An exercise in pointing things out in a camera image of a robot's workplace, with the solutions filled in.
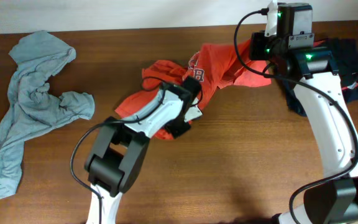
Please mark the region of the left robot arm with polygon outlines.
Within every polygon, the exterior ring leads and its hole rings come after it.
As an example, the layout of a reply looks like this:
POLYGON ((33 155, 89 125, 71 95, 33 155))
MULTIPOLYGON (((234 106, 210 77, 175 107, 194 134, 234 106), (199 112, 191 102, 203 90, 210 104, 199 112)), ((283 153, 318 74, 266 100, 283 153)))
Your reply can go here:
POLYGON ((139 176, 152 137, 161 129, 177 138, 202 115, 201 83, 192 77, 176 85, 163 82, 154 99, 122 120, 109 117, 85 161, 92 191, 87 223, 115 223, 122 196, 139 176))

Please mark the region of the orange printed t-shirt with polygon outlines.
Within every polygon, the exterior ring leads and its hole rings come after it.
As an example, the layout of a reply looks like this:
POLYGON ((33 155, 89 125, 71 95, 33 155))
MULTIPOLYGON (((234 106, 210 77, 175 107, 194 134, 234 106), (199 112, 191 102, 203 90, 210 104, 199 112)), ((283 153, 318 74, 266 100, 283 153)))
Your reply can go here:
MULTIPOLYGON (((238 44, 239 53, 246 65, 254 70, 262 71, 267 63, 249 59, 250 40, 238 44)), ((181 84, 186 77, 200 81, 203 98, 198 104, 202 111, 218 89, 227 86, 247 86, 257 88, 271 84, 271 79, 252 73, 244 68, 237 59, 233 45, 203 44, 201 49, 183 67, 170 60, 157 60, 148 68, 142 69, 142 78, 157 77, 167 82, 181 84)), ((122 118, 130 116, 149 103, 157 94, 138 91, 128 96, 115 112, 122 118)))

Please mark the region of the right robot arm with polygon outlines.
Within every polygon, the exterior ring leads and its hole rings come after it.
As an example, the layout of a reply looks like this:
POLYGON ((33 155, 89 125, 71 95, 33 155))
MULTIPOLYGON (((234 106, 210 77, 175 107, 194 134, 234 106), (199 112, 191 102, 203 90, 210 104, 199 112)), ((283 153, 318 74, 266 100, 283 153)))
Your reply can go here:
POLYGON ((318 144, 323 178, 299 189, 303 203, 275 215, 274 223, 358 222, 358 133, 347 110, 333 53, 314 46, 313 9, 272 1, 264 33, 252 36, 250 58, 269 60, 293 83, 318 144))

